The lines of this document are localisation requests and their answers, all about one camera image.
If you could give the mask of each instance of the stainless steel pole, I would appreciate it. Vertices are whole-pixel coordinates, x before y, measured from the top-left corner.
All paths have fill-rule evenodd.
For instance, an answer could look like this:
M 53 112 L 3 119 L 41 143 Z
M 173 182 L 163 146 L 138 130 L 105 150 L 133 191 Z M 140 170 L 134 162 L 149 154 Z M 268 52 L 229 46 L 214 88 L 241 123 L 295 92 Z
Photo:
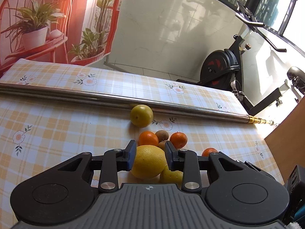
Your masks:
M 251 115 L 235 114 L 169 102 L 153 101 L 119 95 L 100 94 L 87 91 L 0 83 L 0 94 L 42 98 L 63 102 L 75 102 L 129 110 L 136 105 L 144 104 L 149 106 L 155 113 L 273 125 L 273 121 L 263 120 Z

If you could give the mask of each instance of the kiwi fruit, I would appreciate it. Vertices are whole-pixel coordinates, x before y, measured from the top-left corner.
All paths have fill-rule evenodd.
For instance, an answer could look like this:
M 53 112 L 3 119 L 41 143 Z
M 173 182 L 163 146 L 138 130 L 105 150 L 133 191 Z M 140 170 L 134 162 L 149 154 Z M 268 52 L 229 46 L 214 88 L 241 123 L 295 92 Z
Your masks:
M 164 152 L 165 152 L 165 143 L 167 142 L 168 140 L 163 140 L 161 141 L 159 144 L 158 144 L 158 147 L 161 148 Z
M 168 132 L 165 131 L 165 130 L 159 130 L 159 131 L 157 131 L 155 134 L 156 134 L 157 137 L 158 137 L 159 143 L 160 143 L 161 141 L 168 140 L 169 135 L 168 135 Z

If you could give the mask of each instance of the table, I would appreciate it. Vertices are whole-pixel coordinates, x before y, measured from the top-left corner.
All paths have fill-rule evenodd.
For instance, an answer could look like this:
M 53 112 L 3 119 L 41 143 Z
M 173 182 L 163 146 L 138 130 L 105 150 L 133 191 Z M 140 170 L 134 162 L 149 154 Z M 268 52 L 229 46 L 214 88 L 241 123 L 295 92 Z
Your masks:
M 246 114 L 231 92 L 171 82 L 153 77 L 77 65 L 19 60 L 1 83 L 33 85 L 131 96 Z M 10 193 L 20 182 L 80 152 L 102 155 L 125 148 L 141 132 L 164 129 L 188 137 L 185 148 L 201 155 L 214 147 L 233 159 L 249 161 L 283 183 L 274 158 L 253 124 L 154 114 L 146 128 L 136 128 L 124 109 L 0 95 L 0 201 L 1 227 L 10 228 L 16 218 Z M 129 172 L 119 172 L 123 182 L 144 183 Z M 201 171 L 203 186 L 207 176 Z M 98 183 L 95 172 L 92 185 Z

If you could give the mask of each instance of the red chair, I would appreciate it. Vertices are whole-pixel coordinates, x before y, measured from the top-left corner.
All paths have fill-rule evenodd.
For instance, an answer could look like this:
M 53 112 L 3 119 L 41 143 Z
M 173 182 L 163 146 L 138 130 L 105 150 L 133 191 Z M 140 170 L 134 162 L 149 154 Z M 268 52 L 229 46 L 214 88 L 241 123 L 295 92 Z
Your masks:
M 50 53 L 50 61 L 54 63 L 55 50 L 59 46 L 63 47 L 65 61 L 68 63 L 66 49 L 66 41 L 68 40 L 67 22 L 70 18 L 72 0 L 37 1 L 42 1 L 43 3 L 56 2 L 58 4 L 57 7 L 61 9 L 61 13 L 64 13 L 67 17 L 58 18 L 58 23 L 53 23 L 51 25 L 50 31 L 58 29 L 63 33 L 63 35 L 57 39 L 46 40 L 44 45 L 26 51 L 21 44 L 21 37 L 18 37 L 13 42 L 11 42 L 11 36 L 6 37 L 8 32 L 3 33 L 3 31 L 16 23 L 18 20 L 18 18 L 15 17 L 18 12 L 11 8 L 21 8 L 25 6 L 30 7 L 31 0 L 4 0 L 0 6 L 0 76 L 20 58 L 33 60 L 37 57 Z

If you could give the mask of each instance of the potted plant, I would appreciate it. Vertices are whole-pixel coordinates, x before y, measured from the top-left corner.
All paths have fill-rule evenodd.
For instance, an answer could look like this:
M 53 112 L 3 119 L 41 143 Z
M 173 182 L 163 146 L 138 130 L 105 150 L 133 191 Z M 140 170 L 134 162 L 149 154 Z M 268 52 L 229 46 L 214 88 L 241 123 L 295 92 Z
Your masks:
M 69 53 L 74 53 L 76 57 L 71 63 L 76 65 L 87 65 L 104 56 L 105 46 L 108 38 L 108 28 L 111 21 L 109 3 L 112 0 L 97 0 L 95 13 L 95 32 L 89 28 L 83 31 L 82 42 L 79 45 L 72 45 Z
M 17 8 L 20 13 L 16 15 L 20 20 L 7 28 L 4 32 L 10 31 L 6 36 L 12 36 L 11 43 L 21 36 L 25 50 L 29 50 L 45 43 L 48 28 L 51 23 L 57 23 L 58 18 L 66 17 L 55 8 L 57 3 L 38 3 L 31 0 L 32 8 Z
M 82 41 L 79 45 L 72 45 L 69 53 L 74 53 L 76 56 L 71 60 L 71 63 L 76 65 L 87 65 L 98 60 L 105 52 L 106 40 L 100 42 L 100 39 L 105 39 L 105 33 L 94 33 L 91 29 L 86 28 L 83 31 Z

